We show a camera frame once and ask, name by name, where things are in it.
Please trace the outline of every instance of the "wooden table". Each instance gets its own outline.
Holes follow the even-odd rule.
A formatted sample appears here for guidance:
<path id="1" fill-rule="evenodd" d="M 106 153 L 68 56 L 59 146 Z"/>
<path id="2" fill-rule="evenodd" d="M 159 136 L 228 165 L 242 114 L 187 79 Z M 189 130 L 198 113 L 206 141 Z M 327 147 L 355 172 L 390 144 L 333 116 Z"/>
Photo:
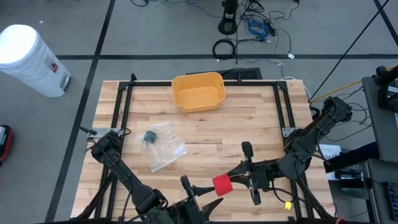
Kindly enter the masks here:
<path id="1" fill-rule="evenodd" d="M 119 82 L 105 81 L 99 96 L 94 128 L 109 128 Z M 301 80 L 287 81 L 290 102 L 297 127 L 305 127 L 311 119 L 304 85 Z M 211 179 L 223 174 L 244 159 L 242 141 L 250 141 L 254 149 L 253 161 L 263 161 L 282 157 L 282 136 L 271 86 L 226 86 L 226 99 L 217 110 L 199 113 L 180 113 L 172 101 L 170 86 L 135 86 L 129 107 L 127 128 L 132 133 L 126 136 L 122 153 L 123 161 L 144 184 L 159 189 L 169 203 L 186 197 L 180 183 L 180 176 L 187 175 L 191 184 L 198 187 L 212 186 Z M 289 125 L 283 93 L 280 91 L 285 123 Z M 152 173 L 149 162 L 143 154 L 137 136 L 153 124 L 170 121 L 175 132 L 185 141 L 188 154 L 171 165 Z M 98 190 L 103 165 L 95 161 L 90 153 L 85 156 L 72 217 L 83 211 Z M 323 162 L 312 159 L 306 171 L 308 186 L 330 213 L 334 213 L 333 201 L 323 168 Z M 295 217 L 294 209 L 285 210 L 273 192 L 261 192 L 262 203 L 255 206 L 250 192 L 241 184 L 233 184 L 234 191 L 224 196 L 222 203 L 211 214 L 211 221 L 284 221 L 288 216 Z M 276 179 L 275 187 L 291 192 L 289 180 Z M 118 183 L 113 219 L 120 216 L 127 190 Z M 102 214 L 108 204 L 106 194 Z M 291 197 L 280 192 L 284 200 Z M 210 203 L 217 196 L 214 192 L 197 197 L 200 205 Z M 303 215 L 306 216 L 302 203 Z M 126 218 L 136 215 L 129 202 Z"/>

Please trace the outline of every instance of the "white bucket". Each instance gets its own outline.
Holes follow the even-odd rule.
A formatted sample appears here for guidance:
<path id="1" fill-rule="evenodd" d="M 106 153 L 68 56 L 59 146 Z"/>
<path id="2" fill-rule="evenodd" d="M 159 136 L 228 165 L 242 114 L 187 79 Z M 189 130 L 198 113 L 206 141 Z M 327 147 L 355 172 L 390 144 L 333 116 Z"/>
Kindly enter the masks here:
<path id="1" fill-rule="evenodd" d="M 12 25 L 0 33 L 0 71 L 47 97 L 62 96 L 70 73 L 30 26 Z"/>

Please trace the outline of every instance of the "yellow basket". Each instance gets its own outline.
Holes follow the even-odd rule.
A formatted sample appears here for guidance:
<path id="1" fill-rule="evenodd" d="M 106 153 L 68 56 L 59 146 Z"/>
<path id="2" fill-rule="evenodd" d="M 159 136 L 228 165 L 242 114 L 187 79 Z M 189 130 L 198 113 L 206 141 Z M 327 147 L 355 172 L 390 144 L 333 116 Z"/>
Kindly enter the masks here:
<path id="1" fill-rule="evenodd" d="M 216 72 L 175 77 L 172 89 L 173 101 L 183 113 L 217 109 L 226 94 L 223 77 Z"/>

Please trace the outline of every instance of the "red block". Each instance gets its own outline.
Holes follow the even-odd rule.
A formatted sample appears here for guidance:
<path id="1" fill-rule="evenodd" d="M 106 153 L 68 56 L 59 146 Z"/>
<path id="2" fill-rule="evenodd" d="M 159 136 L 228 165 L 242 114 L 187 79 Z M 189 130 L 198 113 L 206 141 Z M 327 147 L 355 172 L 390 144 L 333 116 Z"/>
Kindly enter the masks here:
<path id="1" fill-rule="evenodd" d="M 213 178 L 213 184 L 218 196 L 222 196 L 232 191 L 232 184 L 228 174 L 219 175 L 218 177 Z"/>

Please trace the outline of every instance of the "plastic bag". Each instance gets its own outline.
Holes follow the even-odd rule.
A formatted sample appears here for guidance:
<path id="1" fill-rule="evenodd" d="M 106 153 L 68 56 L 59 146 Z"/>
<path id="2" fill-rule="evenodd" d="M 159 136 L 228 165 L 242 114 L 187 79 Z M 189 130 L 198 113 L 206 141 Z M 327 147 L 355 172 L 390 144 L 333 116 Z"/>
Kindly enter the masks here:
<path id="1" fill-rule="evenodd" d="M 149 156 L 152 172 L 160 170 L 188 152 L 184 142 L 173 131 L 170 122 L 153 125 L 138 138 Z"/>

